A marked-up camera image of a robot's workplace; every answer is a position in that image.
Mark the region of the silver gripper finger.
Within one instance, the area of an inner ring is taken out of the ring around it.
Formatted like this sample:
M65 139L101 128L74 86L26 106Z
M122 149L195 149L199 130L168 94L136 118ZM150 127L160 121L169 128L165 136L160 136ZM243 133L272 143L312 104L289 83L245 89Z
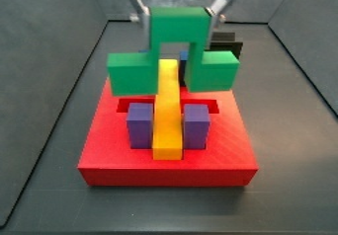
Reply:
M138 21L142 28L145 46L150 45L150 11L142 0L129 0L136 14L130 15L132 21Z
M220 23L221 12L231 5L233 0L213 0L211 5L204 8L208 16L209 16L209 27L208 27L208 37L204 48L208 49L211 45L211 39L213 30Z

